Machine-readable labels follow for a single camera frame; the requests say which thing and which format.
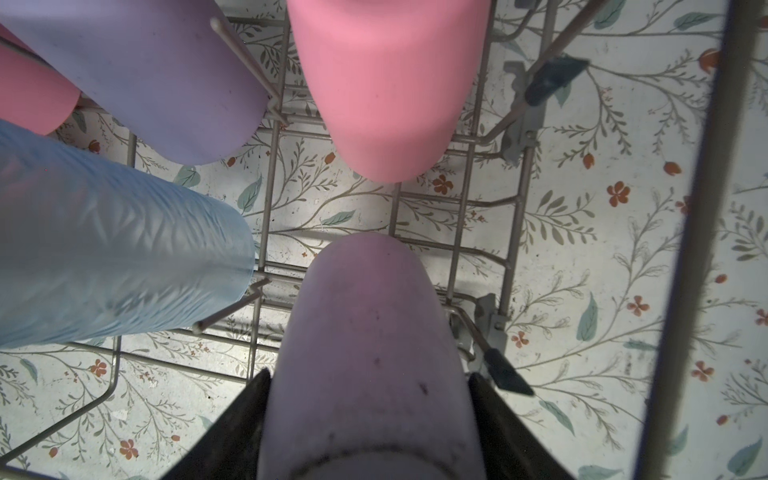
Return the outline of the lilac cup front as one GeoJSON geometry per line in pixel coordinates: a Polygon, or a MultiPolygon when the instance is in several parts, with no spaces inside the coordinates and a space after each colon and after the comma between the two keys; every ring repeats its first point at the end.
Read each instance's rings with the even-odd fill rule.
{"type": "Polygon", "coordinates": [[[213,163],[268,93],[211,28],[214,1],[4,1],[1,24],[167,160],[213,163]]]}

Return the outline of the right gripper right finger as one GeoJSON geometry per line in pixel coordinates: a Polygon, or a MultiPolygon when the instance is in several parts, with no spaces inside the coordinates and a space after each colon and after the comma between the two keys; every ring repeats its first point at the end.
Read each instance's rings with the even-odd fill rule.
{"type": "Polygon", "coordinates": [[[468,377],[488,479],[574,480],[479,374],[468,377]]]}

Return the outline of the clear blue cup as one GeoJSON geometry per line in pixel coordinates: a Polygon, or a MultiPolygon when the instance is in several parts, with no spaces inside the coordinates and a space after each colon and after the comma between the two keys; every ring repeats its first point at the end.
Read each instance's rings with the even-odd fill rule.
{"type": "Polygon", "coordinates": [[[238,301],[255,242],[229,205],[1,125],[1,345],[186,327],[238,301]]]}

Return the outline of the lilac cup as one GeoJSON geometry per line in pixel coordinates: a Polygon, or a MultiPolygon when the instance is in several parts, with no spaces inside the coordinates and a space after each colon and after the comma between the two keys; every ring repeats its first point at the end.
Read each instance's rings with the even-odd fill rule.
{"type": "Polygon", "coordinates": [[[271,383],[261,479],[482,479],[467,380],[418,257],[357,233],[311,263],[271,383]]]}
{"type": "Polygon", "coordinates": [[[4,1],[1,24],[167,160],[213,163],[268,93],[211,28],[214,1],[4,1]]]}

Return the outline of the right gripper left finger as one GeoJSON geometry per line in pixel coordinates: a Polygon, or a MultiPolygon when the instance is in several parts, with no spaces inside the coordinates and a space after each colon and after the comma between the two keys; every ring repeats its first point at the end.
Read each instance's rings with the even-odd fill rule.
{"type": "Polygon", "coordinates": [[[254,479],[271,373],[261,370],[166,479],[254,479]]]}

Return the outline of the pink cup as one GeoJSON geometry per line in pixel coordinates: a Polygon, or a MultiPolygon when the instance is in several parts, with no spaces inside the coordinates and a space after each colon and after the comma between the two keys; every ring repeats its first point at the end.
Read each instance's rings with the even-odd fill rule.
{"type": "Polygon", "coordinates": [[[472,89],[488,1],[290,1],[310,94],[346,164],[378,183],[443,156],[472,89]]]}
{"type": "Polygon", "coordinates": [[[80,90],[55,70],[1,45],[1,119],[39,135],[73,112],[80,90]]]}

